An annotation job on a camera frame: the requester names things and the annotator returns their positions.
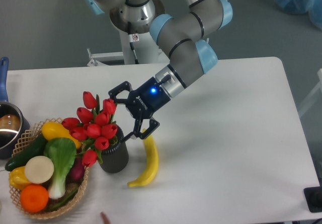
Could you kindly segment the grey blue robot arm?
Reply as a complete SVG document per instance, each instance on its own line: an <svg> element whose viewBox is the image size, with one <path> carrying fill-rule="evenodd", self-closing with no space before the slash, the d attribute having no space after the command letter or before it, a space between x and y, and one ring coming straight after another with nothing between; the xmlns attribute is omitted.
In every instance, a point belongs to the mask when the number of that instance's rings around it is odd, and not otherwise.
<svg viewBox="0 0 322 224"><path fill-rule="evenodd" d="M114 26L127 35L149 33L170 61L136 90L123 82L109 91L110 98L125 105L135 120L124 140L146 139L159 126L153 114L216 65L217 55L204 37L232 20L231 4L186 0L189 13L174 19L158 11L153 0L86 1L96 14L109 13Z"/></svg>

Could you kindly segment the person fingertip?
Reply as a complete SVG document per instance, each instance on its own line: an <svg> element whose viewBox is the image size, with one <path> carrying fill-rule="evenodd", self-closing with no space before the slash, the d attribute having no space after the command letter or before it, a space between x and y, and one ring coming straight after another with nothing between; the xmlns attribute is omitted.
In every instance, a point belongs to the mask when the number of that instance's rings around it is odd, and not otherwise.
<svg viewBox="0 0 322 224"><path fill-rule="evenodd" d="M110 224L110 220L104 212L100 213L103 224Z"/></svg>

